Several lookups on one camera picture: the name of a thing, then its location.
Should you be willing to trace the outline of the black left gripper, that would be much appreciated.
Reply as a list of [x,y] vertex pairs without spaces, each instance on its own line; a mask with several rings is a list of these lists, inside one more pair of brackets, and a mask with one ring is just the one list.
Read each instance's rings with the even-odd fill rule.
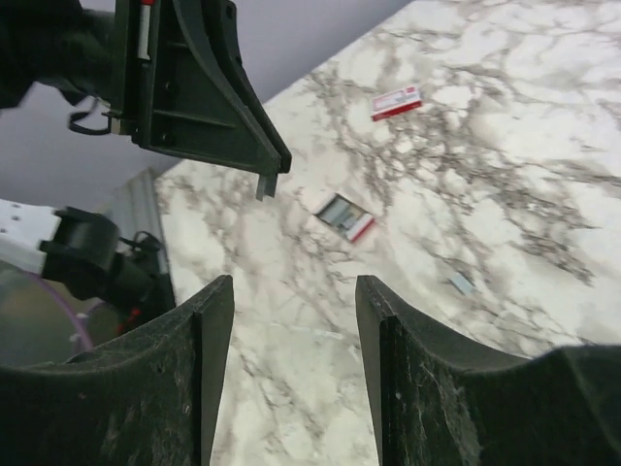
[[1,4],[1,107],[35,83],[72,106],[106,107],[102,128],[68,117],[69,130],[130,137],[141,148],[259,175],[289,171],[292,155],[249,82],[231,1],[157,1],[146,58],[146,4],[111,12],[78,1]]

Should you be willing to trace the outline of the staple strip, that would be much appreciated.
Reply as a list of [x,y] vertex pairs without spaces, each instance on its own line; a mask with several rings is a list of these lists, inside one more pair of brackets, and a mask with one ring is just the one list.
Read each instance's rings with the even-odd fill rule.
[[455,272],[449,279],[452,285],[463,295],[471,295],[474,292],[474,285],[461,273]]

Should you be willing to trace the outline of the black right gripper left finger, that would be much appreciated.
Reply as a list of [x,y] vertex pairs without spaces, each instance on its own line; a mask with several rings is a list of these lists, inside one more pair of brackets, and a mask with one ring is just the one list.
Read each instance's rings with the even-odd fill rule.
[[235,314],[221,276],[61,364],[1,371],[5,465],[206,465]]

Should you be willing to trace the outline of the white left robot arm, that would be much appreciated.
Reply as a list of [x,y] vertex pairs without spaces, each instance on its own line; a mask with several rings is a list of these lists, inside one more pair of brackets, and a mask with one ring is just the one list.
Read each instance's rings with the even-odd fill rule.
[[[106,107],[102,135],[144,150],[254,173],[273,196],[291,152],[246,75],[231,1],[119,1],[110,12],[78,1],[1,5],[1,106],[19,107],[42,83],[78,105]],[[172,307],[154,239],[122,253],[100,214],[3,202],[1,258],[125,313]]]

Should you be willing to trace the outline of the small staple piece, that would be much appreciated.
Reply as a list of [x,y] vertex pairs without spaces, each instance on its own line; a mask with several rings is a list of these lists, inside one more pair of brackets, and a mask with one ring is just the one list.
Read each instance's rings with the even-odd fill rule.
[[277,191],[278,175],[260,175],[256,188],[256,199],[263,201],[266,197],[274,198]]

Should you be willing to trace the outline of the staple box tray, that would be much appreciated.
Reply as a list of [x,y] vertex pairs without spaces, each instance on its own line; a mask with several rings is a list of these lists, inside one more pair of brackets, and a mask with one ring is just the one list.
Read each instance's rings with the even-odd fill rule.
[[339,193],[327,198],[314,216],[351,244],[376,223],[370,212]]

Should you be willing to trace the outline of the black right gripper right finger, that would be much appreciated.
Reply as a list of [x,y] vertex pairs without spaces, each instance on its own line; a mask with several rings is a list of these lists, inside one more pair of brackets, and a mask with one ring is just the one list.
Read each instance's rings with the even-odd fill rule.
[[472,340],[374,276],[356,316],[378,460],[403,465],[616,465],[620,349],[533,359]]

